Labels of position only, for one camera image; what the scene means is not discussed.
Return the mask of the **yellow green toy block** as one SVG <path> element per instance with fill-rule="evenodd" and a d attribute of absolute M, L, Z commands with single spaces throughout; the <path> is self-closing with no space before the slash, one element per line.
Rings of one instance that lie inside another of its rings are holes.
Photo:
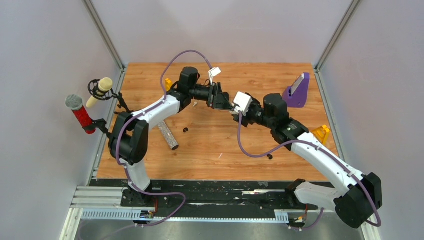
<path fill-rule="evenodd" d="M 170 78 L 165 79 L 165 89 L 169 91 L 172 88 L 173 82 Z"/>

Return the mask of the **beige microphone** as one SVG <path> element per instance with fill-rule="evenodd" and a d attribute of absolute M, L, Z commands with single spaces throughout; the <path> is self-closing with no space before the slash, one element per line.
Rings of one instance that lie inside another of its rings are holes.
<path fill-rule="evenodd" d="M 109 92 L 113 88 L 113 80 L 109 77 L 94 79 L 89 82 L 87 88 L 90 98 L 87 100 L 85 106 L 92 108 L 98 101 L 107 101 L 111 98 Z"/>

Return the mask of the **black mounting rail base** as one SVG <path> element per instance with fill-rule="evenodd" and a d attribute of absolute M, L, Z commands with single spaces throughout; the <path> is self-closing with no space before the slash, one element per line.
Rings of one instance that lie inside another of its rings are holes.
<path fill-rule="evenodd" d="M 148 196 L 130 189 L 127 180 L 96 179 L 91 187 L 119 187 L 123 196 L 120 207 L 154 207 L 156 217 L 167 217 L 184 205 L 175 218 L 200 219 L 270 219 L 276 210 L 315 211 L 315 205 L 305 205 L 287 193 L 289 181 L 212 181 L 212 180 L 152 180 Z"/>

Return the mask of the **colourful toy car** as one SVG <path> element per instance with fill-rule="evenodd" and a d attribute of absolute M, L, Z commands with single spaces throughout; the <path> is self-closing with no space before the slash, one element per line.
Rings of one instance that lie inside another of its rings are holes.
<path fill-rule="evenodd" d="M 327 125 L 322 125 L 311 131 L 316 139 L 323 145 L 328 142 L 328 139 L 331 135 L 331 129 Z"/>

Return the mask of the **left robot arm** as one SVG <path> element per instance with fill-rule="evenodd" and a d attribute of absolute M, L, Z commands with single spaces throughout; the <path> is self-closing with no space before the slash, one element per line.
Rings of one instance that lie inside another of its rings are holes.
<path fill-rule="evenodd" d="M 148 188 L 151 179 L 147 175 L 144 158 L 148 151 L 149 133 L 165 119 L 187 108 L 192 100 L 204 101 L 209 108 L 233 110 L 229 94 L 222 91 L 219 82 L 202 85 L 200 74 L 194 67 L 184 67 L 179 80 L 163 97 L 150 106 L 133 112 L 118 114 L 109 137 L 110 154 L 124 167 L 128 185 L 135 190 L 134 200 L 140 206 L 149 206 L 153 193 Z"/>

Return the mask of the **red microphone grey head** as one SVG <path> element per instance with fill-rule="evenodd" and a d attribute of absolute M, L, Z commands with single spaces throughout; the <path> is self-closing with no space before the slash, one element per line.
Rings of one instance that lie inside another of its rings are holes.
<path fill-rule="evenodd" d="M 83 130 L 91 135 L 94 134 L 96 129 L 92 126 L 93 120 L 90 118 L 86 111 L 83 99 L 77 94 L 70 94 L 65 99 L 65 105 L 72 111 Z"/>

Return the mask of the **silver glitter microphone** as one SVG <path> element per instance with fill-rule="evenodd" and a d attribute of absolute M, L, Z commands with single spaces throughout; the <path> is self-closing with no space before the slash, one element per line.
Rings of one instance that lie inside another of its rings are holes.
<path fill-rule="evenodd" d="M 174 135 L 172 134 L 171 130 L 169 129 L 168 125 L 164 121 L 161 121 L 157 125 L 157 127 L 159 128 L 169 148 L 172 151 L 176 150 L 179 147 L 179 144 L 175 139 Z"/>

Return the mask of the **purple stand with phone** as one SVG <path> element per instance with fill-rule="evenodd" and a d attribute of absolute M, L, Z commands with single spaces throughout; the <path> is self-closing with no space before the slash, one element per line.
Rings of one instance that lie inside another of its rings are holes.
<path fill-rule="evenodd" d="M 303 72 L 292 85 L 288 86 L 282 95 L 289 108 L 303 108 L 308 99 L 310 74 Z"/>

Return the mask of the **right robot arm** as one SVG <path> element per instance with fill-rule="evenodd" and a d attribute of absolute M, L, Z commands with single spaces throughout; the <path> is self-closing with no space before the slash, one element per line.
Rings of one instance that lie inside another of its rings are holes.
<path fill-rule="evenodd" d="M 381 179 L 372 172 L 364 174 L 328 150 L 306 126 L 290 117 L 287 103 L 279 93 L 266 95 L 261 104 L 248 93 L 238 92 L 233 105 L 239 127 L 257 124 L 270 129 L 278 146 L 267 151 L 267 155 L 285 147 L 309 162 L 331 183 L 331 187 L 324 187 L 298 179 L 285 195 L 290 208 L 311 204 L 331 210 L 354 229 L 364 223 L 382 225 L 378 213 L 382 206 Z"/>

